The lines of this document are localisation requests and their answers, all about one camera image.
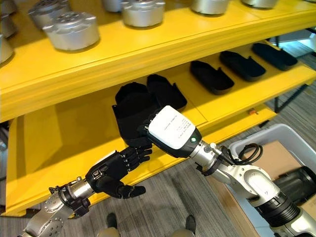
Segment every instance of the shoe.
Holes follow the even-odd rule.
[[[196,219],[193,215],[189,215],[186,219],[186,229],[196,234]]]
[[[107,216],[107,224],[108,224],[108,228],[111,228],[111,227],[114,227],[115,229],[118,228],[117,217],[114,213],[110,213]]]

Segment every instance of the cable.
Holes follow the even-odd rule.
[[[244,154],[249,151],[249,149],[255,149],[254,152],[246,159],[242,159]],[[246,145],[242,151],[239,153],[238,155],[238,159],[234,159],[233,155],[231,153],[231,151],[229,149],[227,149],[227,153],[229,155],[229,158],[226,158],[225,156],[222,156],[222,158],[224,158],[224,160],[229,163],[230,165],[248,165],[248,164],[252,164],[254,162],[256,162],[258,159],[260,159],[260,157],[263,154],[263,147],[261,145],[258,145],[256,143],[251,143]]]

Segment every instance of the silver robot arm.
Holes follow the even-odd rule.
[[[140,130],[163,151],[176,158],[193,159],[204,176],[213,176],[246,198],[270,224],[276,237],[316,237],[316,221],[293,204],[267,172],[251,165],[250,160],[232,157],[225,147],[218,149],[215,143],[204,142],[191,121],[172,107],[152,115]]]
[[[91,167],[84,179],[78,177],[61,187],[49,188],[51,196],[44,202],[44,208],[30,219],[19,237],[58,236],[71,214],[83,216],[89,211],[88,198],[95,193],[104,192],[115,198],[145,193],[145,187],[125,185],[120,179],[149,160],[150,148],[151,145],[114,151]]]
[[[87,198],[95,193],[87,181],[81,177],[52,191],[52,195],[44,203],[44,208],[31,218],[20,237],[58,236],[68,217],[76,211],[66,203],[79,198],[83,202],[78,203],[77,207],[80,208],[79,205],[82,204],[81,208],[88,211],[90,202]]]

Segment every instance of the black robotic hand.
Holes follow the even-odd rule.
[[[128,147],[121,152],[115,151],[88,171],[85,176],[87,182],[96,193],[104,192],[115,198],[133,198],[144,194],[145,187],[125,185],[120,179],[150,159],[151,147]]]

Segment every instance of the yellow shelf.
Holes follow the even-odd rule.
[[[27,16],[37,0],[24,1],[13,15],[19,32],[9,39],[14,58],[0,68],[0,121],[111,87],[191,60],[316,24],[316,5],[279,0],[271,10],[232,0],[227,13],[206,17],[191,1],[167,0],[164,22],[138,30],[120,15],[105,13],[100,0],[73,0],[74,10],[97,16],[101,41],[90,50],[55,50]]]
[[[63,185],[79,175],[84,176],[105,154],[125,147],[118,137],[115,119],[107,113],[109,106],[101,108],[99,104],[105,105],[105,100],[95,100],[98,93],[102,94],[95,92],[83,96],[85,99],[80,97],[78,104],[81,106],[74,102],[79,98],[73,99],[13,120],[4,215],[24,215],[26,208],[47,199],[48,187]],[[187,106],[184,115],[197,124],[204,122],[196,109],[190,109],[190,104]],[[243,112],[235,119],[218,124],[216,135],[206,136],[206,141],[223,141],[275,115],[264,105],[256,110],[257,115]],[[207,127],[203,129],[206,124],[198,126],[203,134],[210,131]],[[151,160],[129,173],[123,182],[134,185],[184,160],[175,159],[156,147],[153,149]],[[105,198],[108,196],[97,194],[90,201],[95,204]]]
[[[251,47],[252,44],[248,44],[230,49],[230,51],[237,52],[244,57],[251,56],[266,69],[267,72],[256,82],[241,79],[223,65],[219,60],[220,53],[199,59],[216,69],[221,67],[224,73],[234,81],[232,90],[224,96],[209,93],[190,73],[190,63],[164,70],[158,74],[168,78],[171,82],[176,82],[186,98],[212,125],[316,79],[316,71],[303,63],[298,63],[289,71],[280,71],[253,53]]]
[[[250,45],[233,49],[243,56],[252,55]],[[235,82],[222,96],[209,93],[189,72],[189,63],[158,74],[177,83],[188,100],[183,111],[209,142],[220,142],[257,125],[275,114],[260,105],[295,86],[316,77],[316,72],[302,64],[282,72],[254,56],[267,72],[257,82],[246,82],[222,66],[218,55],[201,59],[212,66],[222,66]],[[146,83],[142,77],[134,81]],[[10,127],[6,184],[6,215],[23,215],[23,210],[47,198],[50,186],[63,185],[84,176],[89,167],[110,151],[126,145],[119,136],[111,105],[122,86],[116,85],[74,98],[15,118]],[[246,110],[259,105],[258,115]],[[182,161],[162,151],[155,151],[150,162],[125,177],[135,184]],[[95,203],[105,198],[91,198]]]

